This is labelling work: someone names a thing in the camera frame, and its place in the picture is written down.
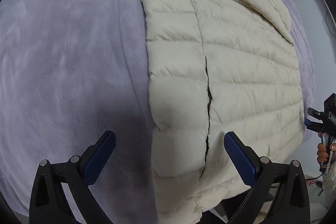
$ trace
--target black cable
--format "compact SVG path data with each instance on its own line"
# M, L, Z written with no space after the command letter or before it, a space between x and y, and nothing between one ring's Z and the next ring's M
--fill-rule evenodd
M331 35L332 35L333 37L336 37L336 36L334 36L334 34L331 32L331 30L330 30L330 28L329 28L329 26L328 26L328 23L327 23L327 15L328 15L328 11L327 11L327 13L325 14L325 23L326 23L326 25L327 25L327 27L328 27L329 32L331 33Z
M305 179L306 181L308 181L308 180L315 180L315 179L318 179L318 178L320 178L320 177L322 177L322 175L324 174L324 172L322 173L322 174L320 174L318 177L316 177L316 178L312 178L312 179Z
M324 189L322 189L321 192L317 196L320 196L323 193L323 191L324 191Z

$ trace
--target floor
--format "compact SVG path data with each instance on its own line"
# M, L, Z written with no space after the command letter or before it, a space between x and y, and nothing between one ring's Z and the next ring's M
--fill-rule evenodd
M334 38L325 23L327 8L323 0L293 0L296 4L308 42L312 50L316 74L316 105L317 109L323 109L323 101L336 91L336 38ZM331 31L336 34L330 16L327 17ZM318 176L319 165L316 162L316 147L320 139L316 136L303 143L288 158L288 162L297 159L301 162L305 174ZM310 186L308 188L310 202L318 202L324 205L324 196L318 196L320 188ZM27 219L21 218L22 223L28 224Z

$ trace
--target bed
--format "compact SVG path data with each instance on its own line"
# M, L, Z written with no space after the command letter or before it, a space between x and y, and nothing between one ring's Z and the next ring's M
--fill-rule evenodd
M282 1L306 110L315 103L312 56L294 3ZM141 1L2 0L0 41L0 189L10 207L28 216L40 160L67 161L112 130L117 147L90 190L113 222L155 223Z

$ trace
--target human hand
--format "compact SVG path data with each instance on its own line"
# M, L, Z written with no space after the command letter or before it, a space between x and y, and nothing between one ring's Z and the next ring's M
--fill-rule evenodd
M318 149L318 151L317 151L317 156L318 156L317 157L317 162L318 163L323 163L323 162L328 161L329 155L327 154L326 147L323 144L320 143L317 146L317 149ZM330 145L330 150L331 151L336 151L336 144L331 144ZM332 158L331 162L334 162L334 161L336 161L336 153L333 153L333 158Z

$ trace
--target cream puffer jacket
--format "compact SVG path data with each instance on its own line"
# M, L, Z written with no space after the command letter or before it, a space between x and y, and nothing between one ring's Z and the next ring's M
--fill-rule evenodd
M249 187L223 147L234 131L284 161L303 139L290 17L280 0L142 0L159 223L197 223Z

